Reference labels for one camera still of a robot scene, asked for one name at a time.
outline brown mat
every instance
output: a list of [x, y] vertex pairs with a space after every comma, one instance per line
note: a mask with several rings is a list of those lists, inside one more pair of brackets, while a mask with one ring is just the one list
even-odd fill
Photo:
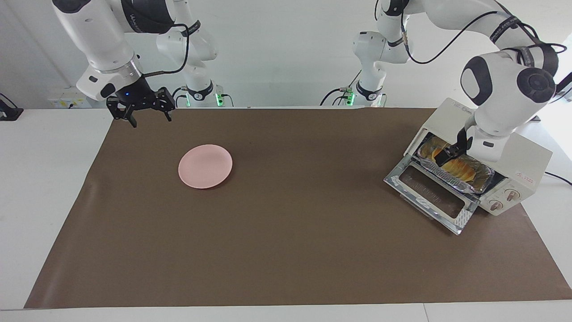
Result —
[[[383, 183], [431, 113], [114, 122], [26, 308], [572, 299], [522, 207], [481, 212], [457, 237]], [[235, 167], [222, 186], [193, 190], [178, 162], [207, 143]]]

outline plate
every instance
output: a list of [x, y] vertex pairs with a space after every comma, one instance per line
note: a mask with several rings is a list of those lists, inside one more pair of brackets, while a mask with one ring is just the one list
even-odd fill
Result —
[[207, 144], [185, 154], [179, 163], [179, 177], [189, 187], [209, 189], [231, 174], [232, 157], [223, 147]]

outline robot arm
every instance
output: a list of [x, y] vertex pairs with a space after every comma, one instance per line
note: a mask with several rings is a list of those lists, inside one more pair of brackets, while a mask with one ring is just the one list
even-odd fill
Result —
[[[407, 39], [406, 23], [411, 14], [422, 12], [440, 28], [484, 34], [500, 49], [474, 57], [466, 65], [461, 85], [479, 108], [460, 131], [458, 142], [437, 157], [439, 165], [464, 153], [479, 160], [499, 160], [516, 127], [534, 117], [554, 96], [553, 77], [558, 69], [555, 50], [498, 2], [385, 0], [381, 4], [380, 33], [372, 33], [383, 40], [383, 49], [378, 52], [380, 61], [399, 64], [410, 59], [412, 45]], [[367, 56], [370, 50], [366, 49], [372, 47], [369, 44], [373, 39], [364, 39], [360, 34], [357, 40], [363, 50], [356, 54], [364, 64], [362, 57]], [[356, 86], [375, 91], [382, 83], [383, 77], [370, 74]]]
[[[193, 107], [212, 107], [224, 104], [221, 94], [222, 87], [217, 86], [209, 77], [204, 61], [214, 60], [219, 51], [216, 43], [199, 20], [193, 18], [188, 0], [174, 0], [177, 13], [176, 23], [183, 23], [196, 32], [190, 34], [190, 49], [182, 74], [186, 82], [186, 91]], [[181, 37], [180, 30], [172, 29], [157, 37], [159, 51], [180, 66], [185, 60], [186, 38]]]
[[[161, 34], [165, 39], [176, 40], [173, 41], [176, 46], [168, 47], [169, 52], [164, 53], [179, 65], [185, 61], [188, 42], [193, 45], [189, 46], [189, 63], [202, 64], [200, 58], [216, 57], [216, 49], [209, 47], [209, 35], [201, 32], [201, 37], [197, 36], [200, 23], [190, 22], [192, 17], [186, 0], [52, 0], [52, 3], [60, 22], [89, 62], [77, 82], [78, 89], [92, 99], [107, 99], [114, 118], [129, 120], [133, 127], [137, 124], [133, 111], [152, 108], [163, 112], [171, 121], [170, 112], [175, 109], [175, 103], [166, 88], [151, 90], [145, 77], [165, 72], [142, 73], [138, 57], [125, 39], [126, 32]], [[174, 28], [176, 23], [190, 28]], [[204, 65], [202, 67], [203, 78], [206, 78]], [[189, 64], [183, 72], [188, 83], [197, 80]], [[191, 83], [189, 88], [206, 88], [197, 85], [199, 83]]]

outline sticker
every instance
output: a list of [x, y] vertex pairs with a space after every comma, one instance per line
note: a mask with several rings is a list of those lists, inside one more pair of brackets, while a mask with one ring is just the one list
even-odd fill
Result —
[[455, 220], [455, 225], [459, 227], [465, 227], [467, 225], [468, 220], [471, 219], [471, 217], [472, 217], [472, 212], [466, 209], [462, 209], [459, 213], [459, 216]]
[[431, 209], [432, 204], [425, 198], [417, 197], [415, 201], [425, 209]]
[[533, 186], [536, 185], [536, 181], [535, 181], [533, 178], [527, 176], [526, 174], [524, 174], [524, 173], [522, 173], [522, 172], [517, 172], [515, 175], [516, 175], [517, 177], [521, 178], [523, 181], [525, 181], [525, 182], [527, 182], [527, 183], [529, 183], [529, 184], [531, 184], [531, 185], [533, 185]]

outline oven door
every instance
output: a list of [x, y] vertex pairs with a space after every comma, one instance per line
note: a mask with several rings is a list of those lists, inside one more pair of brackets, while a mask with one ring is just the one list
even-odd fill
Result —
[[479, 207], [476, 195], [464, 194], [427, 171], [419, 159], [409, 154], [384, 180], [402, 198], [429, 218], [459, 235]]

